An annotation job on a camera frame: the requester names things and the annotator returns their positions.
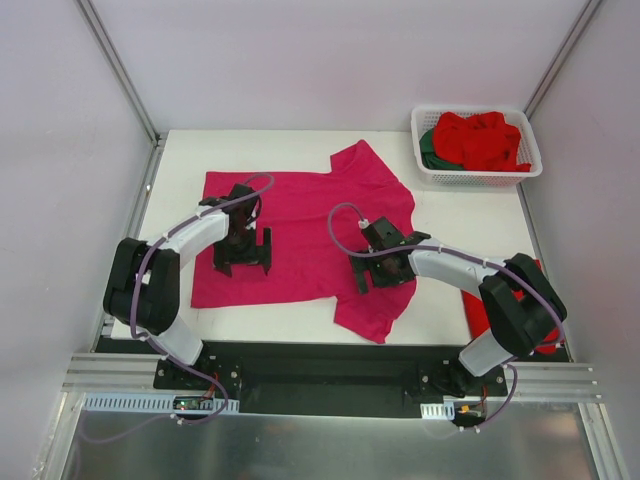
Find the pink t shirt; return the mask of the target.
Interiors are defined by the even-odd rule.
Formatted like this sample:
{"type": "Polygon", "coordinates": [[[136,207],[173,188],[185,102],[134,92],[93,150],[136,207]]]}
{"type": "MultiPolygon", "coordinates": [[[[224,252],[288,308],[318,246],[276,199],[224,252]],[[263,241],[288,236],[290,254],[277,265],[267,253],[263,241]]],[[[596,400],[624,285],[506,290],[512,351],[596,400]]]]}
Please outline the pink t shirt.
{"type": "Polygon", "coordinates": [[[369,221],[386,217],[402,233],[412,232],[415,201],[411,192],[371,146],[360,140],[333,154],[328,173],[280,172],[263,197],[258,219],[272,232],[272,267],[237,266],[226,276],[213,266],[213,248],[195,260],[191,305],[197,309],[292,303],[334,297],[336,324],[377,344],[408,307],[415,282],[398,287],[357,289],[348,257],[366,241],[358,214],[332,209],[350,202],[369,221]]]}

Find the white plastic laundry basket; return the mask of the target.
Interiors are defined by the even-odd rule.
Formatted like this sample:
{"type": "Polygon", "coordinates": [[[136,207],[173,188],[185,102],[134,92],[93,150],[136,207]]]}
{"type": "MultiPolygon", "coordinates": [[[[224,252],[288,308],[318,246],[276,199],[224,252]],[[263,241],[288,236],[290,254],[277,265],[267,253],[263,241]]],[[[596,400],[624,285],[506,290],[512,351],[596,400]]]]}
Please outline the white plastic laundry basket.
{"type": "Polygon", "coordinates": [[[519,110],[421,105],[412,110],[410,127],[427,183],[511,187],[543,172],[532,127],[519,110]]]}

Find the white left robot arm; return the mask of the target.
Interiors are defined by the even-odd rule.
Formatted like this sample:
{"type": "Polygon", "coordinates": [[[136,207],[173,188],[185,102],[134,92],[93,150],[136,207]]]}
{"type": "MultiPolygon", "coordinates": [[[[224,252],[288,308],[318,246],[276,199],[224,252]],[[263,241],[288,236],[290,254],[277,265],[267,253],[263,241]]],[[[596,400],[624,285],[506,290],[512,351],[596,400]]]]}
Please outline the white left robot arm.
{"type": "Polygon", "coordinates": [[[192,389],[203,387],[210,399],[223,387],[205,342],[179,315],[181,270],[207,248],[213,249],[214,270],[227,277],[235,265],[259,266],[268,273],[272,265],[271,230],[263,229],[257,242],[256,222],[261,195],[235,184],[223,197],[201,200],[195,213],[156,239],[127,237],[116,248],[103,309],[129,327],[130,335],[148,343],[164,361],[177,367],[177,377],[192,389]]]}

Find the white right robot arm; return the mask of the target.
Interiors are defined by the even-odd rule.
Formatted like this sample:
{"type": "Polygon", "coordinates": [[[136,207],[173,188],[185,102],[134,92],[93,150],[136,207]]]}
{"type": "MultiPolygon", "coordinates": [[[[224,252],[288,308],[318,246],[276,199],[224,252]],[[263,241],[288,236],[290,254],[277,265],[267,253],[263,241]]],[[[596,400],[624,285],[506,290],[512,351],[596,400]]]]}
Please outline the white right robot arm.
{"type": "Polygon", "coordinates": [[[533,353],[552,333],[564,338],[566,307],[532,257],[481,258],[423,232],[405,236],[385,217],[361,220],[359,228],[368,248],[351,253],[349,260],[360,293],[368,292],[367,277],[376,288],[424,277],[453,286],[484,307],[488,329],[429,376],[439,393],[473,394],[496,367],[533,353]]]}

